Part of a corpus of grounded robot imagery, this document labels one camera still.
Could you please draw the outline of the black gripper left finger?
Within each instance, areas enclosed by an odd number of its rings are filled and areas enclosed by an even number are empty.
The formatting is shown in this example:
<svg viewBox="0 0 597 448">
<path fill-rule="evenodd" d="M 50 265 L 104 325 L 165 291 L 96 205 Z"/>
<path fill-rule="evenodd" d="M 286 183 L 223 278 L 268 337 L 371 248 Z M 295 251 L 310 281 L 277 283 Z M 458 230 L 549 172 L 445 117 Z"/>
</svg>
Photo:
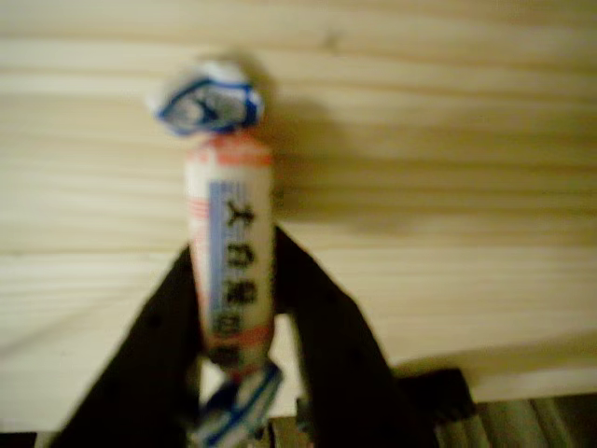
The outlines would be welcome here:
<svg viewBox="0 0 597 448">
<path fill-rule="evenodd" d="M 199 415 L 192 370 L 202 350 L 190 251 L 184 248 L 53 447 L 185 447 Z"/>
</svg>

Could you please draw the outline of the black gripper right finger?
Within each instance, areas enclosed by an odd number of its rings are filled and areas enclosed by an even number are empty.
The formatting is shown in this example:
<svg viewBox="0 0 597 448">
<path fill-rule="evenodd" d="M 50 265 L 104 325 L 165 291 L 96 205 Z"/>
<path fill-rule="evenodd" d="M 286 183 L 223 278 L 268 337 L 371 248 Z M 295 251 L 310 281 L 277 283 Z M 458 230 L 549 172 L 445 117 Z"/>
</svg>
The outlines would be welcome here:
<svg viewBox="0 0 597 448">
<path fill-rule="evenodd" d="M 292 318 L 318 447 L 431 447 L 355 302 L 281 229 L 275 296 Z"/>
</svg>

